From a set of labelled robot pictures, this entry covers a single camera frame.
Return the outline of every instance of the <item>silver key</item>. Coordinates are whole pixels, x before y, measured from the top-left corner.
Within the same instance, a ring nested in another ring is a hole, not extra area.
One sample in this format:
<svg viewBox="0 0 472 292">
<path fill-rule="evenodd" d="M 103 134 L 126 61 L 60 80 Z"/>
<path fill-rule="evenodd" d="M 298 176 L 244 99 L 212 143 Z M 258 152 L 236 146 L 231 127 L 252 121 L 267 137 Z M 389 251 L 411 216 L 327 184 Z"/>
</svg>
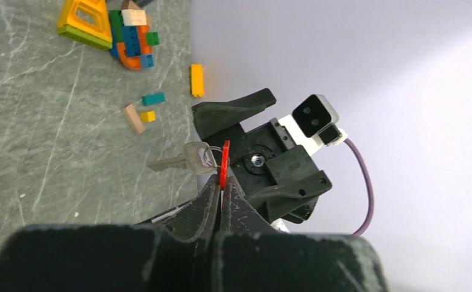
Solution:
<svg viewBox="0 0 472 292">
<path fill-rule="evenodd" d="M 211 161 L 211 165 L 216 165 L 213 163 L 215 161 L 213 153 L 207 149 L 208 147 L 209 144 L 205 142 L 189 142 L 184 145 L 181 154 L 173 158 L 153 161 L 148 167 L 155 172 L 176 168 L 189 169 L 195 175 L 203 175 L 204 173 L 211 172 L 214 168 L 204 165 L 202 157 L 200 156 L 200 150 L 208 151 L 207 156 Z"/>
</svg>

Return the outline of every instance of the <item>lego brick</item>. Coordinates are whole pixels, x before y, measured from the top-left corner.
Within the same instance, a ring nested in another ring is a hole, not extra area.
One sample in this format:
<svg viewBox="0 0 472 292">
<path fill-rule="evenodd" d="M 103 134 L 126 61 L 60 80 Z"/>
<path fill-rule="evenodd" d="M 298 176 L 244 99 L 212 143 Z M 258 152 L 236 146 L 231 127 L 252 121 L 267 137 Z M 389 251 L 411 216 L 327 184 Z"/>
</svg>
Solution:
<svg viewBox="0 0 472 292">
<path fill-rule="evenodd" d="M 141 68 L 143 69 L 148 69 L 152 68 L 154 66 L 154 58 L 152 54 L 150 55 L 141 55 L 139 56 L 141 59 Z"/>
<path fill-rule="evenodd" d="M 128 123 L 131 125 L 132 129 L 136 132 L 136 134 L 141 134 L 145 130 L 145 127 L 143 126 L 143 123 L 139 119 L 139 116 L 137 115 L 136 109 L 134 108 L 133 105 L 128 105 L 123 109 L 123 112 L 125 113 Z"/>
<path fill-rule="evenodd" d="M 132 0 L 124 0 L 124 2 L 122 3 L 122 9 L 141 9 L 139 8 L 139 6 L 134 3 L 134 1 Z M 147 25 L 150 27 L 152 26 L 152 17 L 150 17 L 148 14 L 146 14 L 146 17 L 147 17 Z"/>
<path fill-rule="evenodd" d="M 141 47 L 141 55 L 152 54 L 152 47 L 145 41 L 147 39 L 147 32 L 150 31 L 150 28 L 148 26 L 136 26 L 136 29 L 139 46 Z"/>
<path fill-rule="evenodd" d="M 113 31 L 113 43 L 123 41 L 123 18 L 121 10 L 110 10 L 109 11 L 109 21 L 111 22 L 111 30 Z"/>
<path fill-rule="evenodd" d="M 123 26 L 123 41 L 125 42 L 125 50 L 127 57 L 141 56 L 141 47 L 137 38 L 137 29 L 135 26 Z"/>
<path fill-rule="evenodd" d="M 126 26 L 146 26 L 147 14 L 141 9 L 123 9 L 123 23 Z"/>
<path fill-rule="evenodd" d="M 166 98 L 164 97 L 164 92 L 150 94 L 149 96 L 143 96 L 141 97 L 141 99 L 143 100 L 144 106 L 156 105 L 158 103 L 166 101 Z"/>
<path fill-rule="evenodd" d="M 77 12 L 83 12 L 89 15 L 94 23 L 91 24 L 85 19 L 81 19 L 78 17 Z M 97 43 L 100 47 L 104 46 L 104 43 L 101 41 L 107 43 L 113 42 L 105 1 L 65 0 L 59 20 L 57 21 L 57 28 L 61 29 L 65 26 L 73 27 L 93 36 L 93 38 L 88 38 L 89 41 L 87 44 L 90 46 L 92 45 L 91 42 Z"/>
<path fill-rule="evenodd" d="M 118 47 L 116 44 L 113 45 L 113 47 L 109 50 L 113 58 L 119 59 L 120 58 L 120 53 L 118 53 Z"/>
<path fill-rule="evenodd" d="M 114 34 L 114 27 L 113 26 L 111 26 L 111 33 L 113 35 L 113 47 L 109 50 L 109 52 L 111 53 L 113 58 L 119 59 L 120 55 L 118 54 L 118 48 L 116 47 L 116 43 L 118 42 L 118 38 Z"/>
<path fill-rule="evenodd" d="M 141 113 L 141 121 L 143 121 L 143 123 L 150 123 L 155 121 L 155 112 L 146 111 L 144 113 Z"/>
<path fill-rule="evenodd" d="M 101 40 L 72 26 L 63 26 L 58 28 L 57 34 L 78 41 L 79 43 L 95 47 L 99 50 L 108 50 L 113 46 L 113 44 L 108 41 Z"/>
<path fill-rule="evenodd" d="M 191 65 L 191 95 L 203 97 L 204 92 L 204 68 L 201 64 Z"/>
<path fill-rule="evenodd" d="M 159 34 L 157 32 L 147 32 L 147 44 L 157 46 L 159 44 Z"/>
<path fill-rule="evenodd" d="M 120 61 L 128 69 L 141 70 L 141 61 L 139 57 L 128 58 L 125 54 L 125 43 L 116 43 L 116 49 L 120 56 Z"/>
</svg>

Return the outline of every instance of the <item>key ring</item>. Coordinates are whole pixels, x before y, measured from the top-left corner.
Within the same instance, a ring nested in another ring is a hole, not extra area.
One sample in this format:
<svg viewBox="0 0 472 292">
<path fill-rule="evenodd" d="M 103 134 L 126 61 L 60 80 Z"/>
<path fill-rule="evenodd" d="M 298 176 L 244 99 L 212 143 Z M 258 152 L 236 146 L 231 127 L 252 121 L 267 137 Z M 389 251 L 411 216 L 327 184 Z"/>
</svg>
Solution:
<svg viewBox="0 0 472 292">
<path fill-rule="evenodd" d="M 222 154 L 223 154 L 223 150 L 220 147 L 217 147 L 217 146 L 207 147 L 206 149 L 204 149 L 204 154 L 202 155 L 202 157 L 204 159 L 204 165 L 207 166 L 207 167 L 212 167 L 214 169 L 221 168 L 221 166 L 217 165 L 216 160 L 211 161 L 211 159 L 209 158 L 208 151 L 211 151 L 211 150 L 219 151 L 219 152 L 222 152 Z"/>
</svg>

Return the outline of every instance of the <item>green plastic piece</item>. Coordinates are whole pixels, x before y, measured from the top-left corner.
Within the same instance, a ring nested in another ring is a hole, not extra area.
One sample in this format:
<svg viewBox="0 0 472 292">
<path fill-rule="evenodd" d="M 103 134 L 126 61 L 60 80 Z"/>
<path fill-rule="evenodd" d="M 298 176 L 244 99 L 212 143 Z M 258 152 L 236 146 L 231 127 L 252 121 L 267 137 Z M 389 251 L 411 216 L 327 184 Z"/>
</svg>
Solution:
<svg viewBox="0 0 472 292">
<path fill-rule="evenodd" d="M 109 22 L 116 42 L 123 42 L 122 26 L 124 23 L 121 10 L 109 10 Z"/>
<path fill-rule="evenodd" d="M 159 34 L 157 32 L 147 32 L 147 44 L 157 46 L 159 44 Z"/>
<path fill-rule="evenodd" d="M 98 50 L 108 50 L 113 47 L 112 43 L 101 40 L 96 36 L 92 36 L 86 32 L 76 29 L 75 27 L 65 25 L 57 29 L 57 34 L 62 35 L 66 38 L 70 38 L 79 43 L 87 44 L 88 46 L 95 47 Z"/>
</svg>

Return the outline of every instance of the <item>yellow plastic piece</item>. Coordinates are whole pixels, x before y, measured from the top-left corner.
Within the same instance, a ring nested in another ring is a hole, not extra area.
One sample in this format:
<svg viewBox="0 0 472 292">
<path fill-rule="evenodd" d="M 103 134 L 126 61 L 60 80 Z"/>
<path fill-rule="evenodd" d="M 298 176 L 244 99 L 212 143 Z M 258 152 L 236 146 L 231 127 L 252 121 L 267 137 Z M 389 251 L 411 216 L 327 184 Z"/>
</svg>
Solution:
<svg viewBox="0 0 472 292">
<path fill-rule="evenodd" d="M 204 68 L 201 64 L 191 65 L 191 95 L 203 97 L 204 92 Z"/>
<path fill-rule="evenodd" d="M 146 111 L 141 113 L 141 120 L 143 123 L 150 123 L 155 121 L 155 112 L 154 111 Z"/>
<path fill-rule="evenodd" d="M 79 11 L 89 15 L 94 23 L 91 24 L 78 17 L 77 12 Z M 89 45 L 91 45 L 90 42 L 93 42 L 103 46 L 107 42 L 112 47 L 113 36 L 111 34 L 109 14 L 105 0 L 66 0 L 57 22 L 57 30 L 62 32 L 66 26 L 81 30 L 90 35 L 89 43 L 87 43 Z M 66 29 L 65 31 L 67 31 L 64 34 L 66 37 L 83 43 L 83 36 L 74 38 L 71 29 Z"/>
</svg>

